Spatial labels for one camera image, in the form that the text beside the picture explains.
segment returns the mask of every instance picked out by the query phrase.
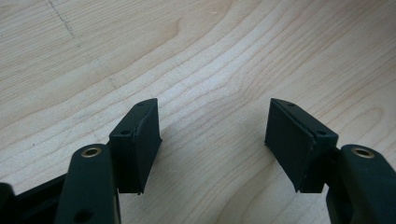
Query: light wood surface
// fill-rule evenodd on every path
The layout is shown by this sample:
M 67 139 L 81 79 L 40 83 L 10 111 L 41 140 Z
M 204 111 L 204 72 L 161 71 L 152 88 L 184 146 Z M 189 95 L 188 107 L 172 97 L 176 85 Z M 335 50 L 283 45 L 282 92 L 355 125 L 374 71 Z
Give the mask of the light wood surface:
M 1 1 L 0 181 L 21 193 L 159 99 L 123 223 L 329 223 L 264 145 L 271 97 L 396 167 L 396 1 Z

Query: wood grain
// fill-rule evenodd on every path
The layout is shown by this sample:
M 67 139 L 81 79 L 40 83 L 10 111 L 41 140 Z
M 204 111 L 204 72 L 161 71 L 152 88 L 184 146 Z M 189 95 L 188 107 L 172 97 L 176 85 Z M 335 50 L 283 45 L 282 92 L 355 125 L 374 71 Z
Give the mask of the wood grain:
M 0 181 L 17 193 L 157 97 L 163 144 L 123 223 L 329 223 L 264 145 L 271 97 L 396 168 L 396 2 L 2 1 Z

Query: black mount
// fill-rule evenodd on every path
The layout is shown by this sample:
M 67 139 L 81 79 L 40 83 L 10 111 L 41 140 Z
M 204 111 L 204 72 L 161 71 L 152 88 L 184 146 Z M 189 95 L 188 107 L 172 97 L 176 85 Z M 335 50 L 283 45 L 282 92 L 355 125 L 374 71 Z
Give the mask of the black mount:
M 338 135 L 299 106 L 271 99 L 265 144 L 296 191 L 321 193 L 332 223 L 396 223 L 396 173 L 375 150 L 336 148 Z
M 134 105 L 109 138 L 76 151 L 66 175 L 18 196 L 0 183 L 0 223 L 120 223 L 119 193 L 144 192 L 162 141 L 157 99 Z

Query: screw hole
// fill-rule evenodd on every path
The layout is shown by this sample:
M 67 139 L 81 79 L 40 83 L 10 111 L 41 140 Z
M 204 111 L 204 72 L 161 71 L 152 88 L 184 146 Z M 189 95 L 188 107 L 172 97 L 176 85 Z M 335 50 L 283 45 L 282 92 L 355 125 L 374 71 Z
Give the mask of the screw hole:
M 358 155 L 365 159 L 372 159 L 375 156 L 375 154 L 373 152 L 371 152 L 367 149 L 364 149 L 364 148 L 359 148 L 359 147 L 352 148 L 352 152 L 355 153 L 355 155 Z
M 128 130 L 124 130 L 121 132 L 121 134 L 129 134 L 130 132 Z
M 75 222 L 84 223 L 84 222 L 89 221 L 92 217 L 93 217 L 93 212 L 83 209 L 76 213 Z
M 102 150 L 99 147 L 90 147 L 81 152 L 81 156 L 90 158 L 99 155 Z

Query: small hole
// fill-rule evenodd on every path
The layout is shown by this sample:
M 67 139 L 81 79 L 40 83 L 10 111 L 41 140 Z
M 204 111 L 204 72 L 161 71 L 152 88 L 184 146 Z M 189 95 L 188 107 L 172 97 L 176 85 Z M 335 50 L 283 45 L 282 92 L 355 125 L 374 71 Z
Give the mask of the small hole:
M 81 156 L 85 158 L 99 155 L 102 150 L 99 147 L 90 147 L 81 152 Z
M 352 148 L 352 152 L 355 153 L 356 155 L 366 158 L 366 159 L 371 159 L 375 156 L 373 152 L 371 152 L 367 149 L 364 149 L 364 148 L 359 148 L 359 147 Z
M 75 215 L 75 222 L 77 223 L 84 223 L 89 221 L 93 217 L 93 213 L 88 210 L 80 210 Z

